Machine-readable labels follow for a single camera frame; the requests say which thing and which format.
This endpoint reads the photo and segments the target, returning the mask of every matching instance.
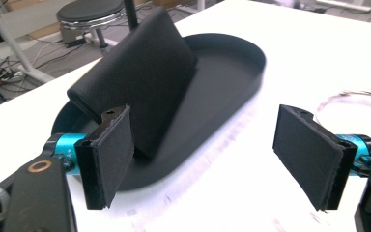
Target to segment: gray floor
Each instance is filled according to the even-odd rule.
[[[265,3],[274,3],[273,0],[258,0]],[[283,5],[283,1],[279,0],[279,5]],[[206,6],[210,7],[216,4],[215,0],[209,0]],[[364,5],[371,6],[371,0],[364,0]],[[196,8],[195,2],[190,2],[191,8]],[[153,9],[153,4],[149,3],[137,11],[139,22],[145,18]],[[354,20],[361,20],[371,23],[371,12],[362,13],[354,10],[347,10],[339,7],[333,7],[324,4],[317,4],[315,0],[300,0],[295,6],[304,11],[315,12],[315,14],[326,14],[340,17],[346,17]],[[176,9],[169,9],[169,13],[174,22],[190,16],[191,14],[179,11]],[[114,22],[112,25],[103,29],[104,36],[112,41],[120,41],[129,32],[127,20],[122,17],[120,20]],[[72,70],[75,70],[91,61],[94,61],[102,56],[102,51],[94,43],[86,43],[84,45],[66,48],[62,42],[60,35],[53,35],[46,37],[44,40],[37,41],[32,47],[25,49],[24,52],[28,59],[33,62],[34,67],[44,73],[48,73],[54,77],[61,76]],[[2,67],[11,66],[15,68],[18,66],[15,57],[8,58],[10,62],[3,62]],[[6,99],[10,100],[17,96],[26,93],[40,84],[28,76],[18,76],[16,78],[6,78],[0,80],[0,94]]]

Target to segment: white tabletop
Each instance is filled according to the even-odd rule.
[[[355,231],[365,179],[351,177],[338,211],[316,212],[272,150],[278,106],[316,112],[344,89],[371,89],[371,24],[250,1],[227,0],[176,24],[183,36],[225,33],[267,56],[257,95],[168,177],[117,193],[88,211],[68,178],[78,230]],[[0,105],[0,181],[41,152],[66,90],[91,66]],[[319,118],[333,133],[371,136],[371,101],[348,97]]]

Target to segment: blue anodized part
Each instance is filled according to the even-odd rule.
[[[362,138],[355,134],[337,134],[336,136],[339,137],[340,139],[352,142],[355,145],[357,145],[357,153],[355,154],[354,167],[360,167],[362,165],[365,165],[368,168],[371,167],[370,164],[371,156],[369,148]]]
[[[69,175],[80,175],[74,144],[78,140],[83,139],[86,135],[87,133],[65,133],[56,143],[54,155],[63,156],[74,164],[74,169],[68,172]]]

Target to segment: black oval tray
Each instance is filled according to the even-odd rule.
[[[198,57],[197,72],[152,159],[133,159],[119,190],[145,187],[172,172],[259,89],[266,57],[255,44],[224,34],[185,37]],[[70,101],[56,132],[90,133],[97,127]]]

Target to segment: black foam block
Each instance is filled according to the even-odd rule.
[[[104,110],[131,107],[136,151],[152,157],[187,86],[196,57],[167,11],[157,8],[69,90],[80,110],[100,122]]]
[[[129,112],[128,106],[105,111],[100,126],[74,144],[88,209],[110,207],[131,163]]]
[[[316,210],[339,205],[357,146],[313,121],[313,114],[280,105],[273,149]]]

